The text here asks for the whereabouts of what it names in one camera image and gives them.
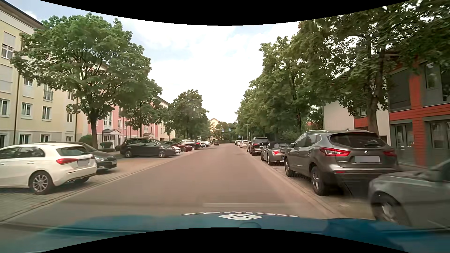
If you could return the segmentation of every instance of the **white car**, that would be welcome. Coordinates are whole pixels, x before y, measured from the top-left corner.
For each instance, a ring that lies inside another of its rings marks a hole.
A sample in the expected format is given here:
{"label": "white car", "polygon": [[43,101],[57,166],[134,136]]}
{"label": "white car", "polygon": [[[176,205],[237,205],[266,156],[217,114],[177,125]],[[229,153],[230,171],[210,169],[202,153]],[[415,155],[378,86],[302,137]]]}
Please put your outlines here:
{"label": "white car", "polygon": [[241,141],[241,143],[239,144],[239,147],[243,148],[243,147],[247,147],[248,145],[248,140],[243,140]]}
{"label": "white car", "polygon": [[177,146],[172,146],[175,149],[175,155],[181,154],[181,149]]}
{"label": "white car", "polygon": [[13,145],[0,149],[0,187],[48,194],[55,186],[86,182],[97,163],[86,148],[69,143]]}

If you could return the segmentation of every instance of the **blurred license plate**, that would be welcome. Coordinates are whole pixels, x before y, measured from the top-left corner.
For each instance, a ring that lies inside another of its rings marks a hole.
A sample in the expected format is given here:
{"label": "blurred license plate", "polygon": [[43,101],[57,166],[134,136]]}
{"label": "blurred license plate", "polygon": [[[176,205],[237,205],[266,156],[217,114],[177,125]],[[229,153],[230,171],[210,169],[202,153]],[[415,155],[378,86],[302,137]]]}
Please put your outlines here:
{"label": "blurred license plate", "polygon": [[356,163],[379,163],[379,156],[355,156]]}
{"label": "blurred license plate", "polygon": [[89,159],[86,160],[78,160],[78,167],[84,167],[89,165]]}

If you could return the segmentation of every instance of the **cobblestone pavement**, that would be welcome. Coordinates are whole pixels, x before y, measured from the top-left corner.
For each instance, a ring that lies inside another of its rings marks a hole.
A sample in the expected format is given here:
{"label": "cobblestone pavement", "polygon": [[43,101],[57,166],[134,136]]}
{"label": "cobblestone pavement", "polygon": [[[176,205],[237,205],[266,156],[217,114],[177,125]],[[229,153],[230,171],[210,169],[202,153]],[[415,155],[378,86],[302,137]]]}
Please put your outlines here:
{"label": "cobblestone pavement", "polygon": [[169,162],[193,154],[195,152],[182,153],[177,157],[157,158],[157,157],[137,157],[120,159],[117,167],[102,174],[91,177],[83,185],[66,184],[57,187],[55,191],[48,195],[35,195],[29,189],[20,188],[0,188],[0,222],[10,219],[19,214],[28,212],[35,208],[53,203],[65,197],[74,195],[83,190],[110,182],[112,180],[133,174],[149,167]]}

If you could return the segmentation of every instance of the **rear windshield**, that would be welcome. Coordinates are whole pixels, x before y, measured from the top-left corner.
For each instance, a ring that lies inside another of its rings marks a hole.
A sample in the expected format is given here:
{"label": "rear windshield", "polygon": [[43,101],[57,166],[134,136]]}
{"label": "rear windshield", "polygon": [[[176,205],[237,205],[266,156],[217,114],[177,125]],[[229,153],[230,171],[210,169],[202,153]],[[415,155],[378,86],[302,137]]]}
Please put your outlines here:
{"label": "rear windshield", "polygon": [[381,148],[386,143],[374,133],[339,133],[330,136],[333,145],[347,148]]}
{"label": "rear windshield", "polygon": [[268,142],[269,139],[267,138],[259,138],[259,139],[255,139],[254,143],[263,143],[263,142]]}
{"label": "rear windshield", "polygon": [[56,151],[60,156],[77,156],[89,154],[89,152],[87,152],[85,147],[67,147],[56,149]]}

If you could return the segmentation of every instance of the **car door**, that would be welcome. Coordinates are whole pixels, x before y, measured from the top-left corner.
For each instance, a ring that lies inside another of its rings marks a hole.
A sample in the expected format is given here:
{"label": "car door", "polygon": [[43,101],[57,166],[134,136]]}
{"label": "car door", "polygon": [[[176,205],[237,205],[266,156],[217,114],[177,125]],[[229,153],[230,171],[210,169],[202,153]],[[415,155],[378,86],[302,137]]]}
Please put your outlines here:
{"label": "car door", "polygon": [[14,171],[19,169],[16,153],[19,148],[8,148],[0,150],[0,186],[14,185]]}
{"label": "car door", "polygon": [[296,171],[296,172],[301,172],[300,167],[301,165],[301,161],[299,158],[299,154],[298,151],[301,147],[303,147],[305,145],[305,141],[306,141],[306,135],[302,135],[300,136],[295,142],[294,142],[294,147],[293,148],[289,148],[286,151],[286,157],[288,158],[291,170]]}
{"label": "car door", "polygon": [[27,185],[33,172],[48,167],[44,151],[36,147],[21,147],[14,163],[16,168],[11,175],[12,185]]}

